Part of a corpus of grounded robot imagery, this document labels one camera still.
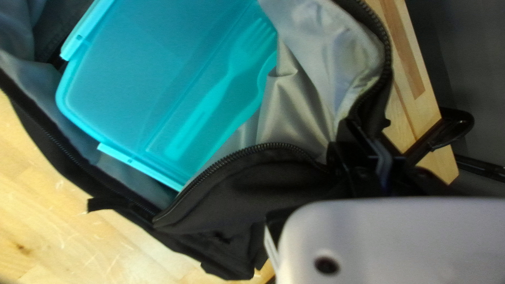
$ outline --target black backpack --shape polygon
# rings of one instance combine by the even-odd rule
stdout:
[[[206,272],[223,279],[250,279],[254,268],[260,269],[268,258],[263,245],[267,215],[282,224],[286,212],[312,201],[383,194],[376,187],[376,178],[380,177],[366,172],[370,163],[366,152],[375,141],[394,152],[382,135],[389,123],[384,110],[392,78],[388,35],[363,1],[333,1],[382,42],[384,65],[377,82],[341,121],[337,142],[328,145],[326,163],[292,144],[255,145],[218,160],[179,195],[139,173],[124,179],[129,182],[121,182],[117,175],[97,167],[92,161],[97,142],[61,115],[54,102],[55,87],[66,65],[59,57],[60,47],[90,0],[47,0],[44,7],[28,7],[23,1],[0,4],[6,15],[25,19],[25,26],[17,30],[8,27],[13,31],[6,33],[10,38],[0,38],[4,48],[0,54],[0,87],[51,164],[93,196],[88,201],[89,212],[114,209],[168,248],[200,261]],[[24,81],[34,78],[38,80],[32,85]],[[430,184],[431,191],[423,185],[427,175],[435,181]],[[139,179],[154,191],[163,192],[171,204],[156,204],[152,201],[156,196],[149,200],[133,190],[139,186],[135,183]],[[426,172],[411,171],[397,180],[407,182],[392,185],[395,195],[454,193]]]

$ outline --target open backpack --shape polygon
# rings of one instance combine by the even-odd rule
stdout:
[[[185,12],[173,16],[174,7]],[[193,24],[180,26],[171,16]],[[428,133],[406,155],[398,153],[382,134],[389,125],[391,45],[362,0],[9,0],[0,3],[0,26],[0,88],[52,165],[93,196],[89,212],[114,209],[223,279],[250,279],[268,258],[265,225],[275,239],[286,216],[307,203],[461,194],[415,165],[468,132],[473,118],[444,109],[446,128]],[[169,35],[154,38],[145,26]],[[209,52],[227,60],[185,59],[174,71],[179,62],[171,56],[182,45],[195,46],[188,54],[199,59],[194,55],[207,52],[202,42],[235,32],[242,34]],[[97,42],[108,39],[110,45],[98,50]],[[159,50],[168,51],[155,54]],[[250,55],[257,51],[264,55]],[[93,52],[93,61],[81,60]],[[261,64],[246,74],[240,64],[253,66],[253,59]],[[219,82],[209,79],[222,69],[228,73]],[[225,82],[230,70],[235,77]],[[77,81],[84,73],[89,77]],[[189,80],[187,74],[199,77]],[[121,84],[110,87],[107,80]],[[195,88],[213,93],[212,84],[225,83],[217,102],[191,97]],[[69,90],[80,99],[65,97]],[[177,115],[166,118],[171,93],[181,94],[177,104],[183,107],[180,114],[173,107]],[[253,96],[242,103],[242,93]],[[195,114],[199,105],[212,104],[215,113]],[[80,124],[84,116],[94,128]],[[180,125],[191,134],[167,130]],[[124,138],[117,143],[122,148],[107,144],[110,137],[101,140],[97,129]],[[177,140],[179,150],[170,153],[191,170],[166,179],[147,169],[147,154],[129,152],[139,140],[125,142],[145,133],[143,151],[167,153],[166,141]]]

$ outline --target white object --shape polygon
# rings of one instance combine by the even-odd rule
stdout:
[[[278,253],[269,247],[278,284],[503,284],[505,201],[317,202],[289,217]],[[322,273],[318,259],[338,271]]]

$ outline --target wooden table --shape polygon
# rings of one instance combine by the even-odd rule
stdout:
[[[439,118],[403,0],[368,0],[394,45],[395,84],[386,135],[405,151]],[[59,175],[0,94],[0,282],[38,284],[224,283],[111,210],[86,214],[88,194]],[[458,174],[450,146],[420,165],[446,182]],[[251,281],[273,275],[269,263]]]

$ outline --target backpack zipper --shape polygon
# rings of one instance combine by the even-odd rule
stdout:
[[[367,98],[373,96],[378,93],[389,81],[392,75],[392,55],[391,55],[391,41],[389,39],[389,35],[387,34],[386,28],[379,16],[375,13],[375,11],[364,1],[364,0],[355,0],[361,8],[370,16],[375,26],[379,30],[379,34],[375,34],[377,38],[384,45],[384,65],[382,68],[381,75],[377,82],[367,91],[365,94],[360,96],[354,103],[351,111],[354,115],[358,115],[359,106],[366,101]]]
[[[199,174],[192,182],[190,182],[182,191],[181,193],[176,197],[174,202],[172,203],[171,206],[169,206],[167,209],[163,210],[160,214],[158,214],[157,217],[153,219],[153,222],[156,222],[160,220],[161,218],[167,216],[172,212],[177,205],[179,205],[184,198],[196,187],[198,187],[203,181],[205,181],[209,176],[211,176],[213,173],[215,173],[217,170],[220,168],[228,165],[229,163],[236,161],[238,159],[244,158],[246,156],[259,153],[262,151],[266,150],[273,150],[273,149],[284,149],[284,150],[289,150],[294,153],[301,154],[306,160],[311,163],[313,166],[318,168],[319,170],[325,172],[325,173],[330,173],[322,164],[316,162],[314,158],[312,158],[311,155],[309,155],[305,150],[302,148],[299,148],[295,145],[289,144],[289,143],[281,143],[281,142],[272,142],[272,143],[263,143],[263,144],[258,144],[254,145],[251,147],[244,148],[242,150],[239,150],[237,152],[234,152],[211,166],[209,166],[207,169],[205,169],[201,174]]]

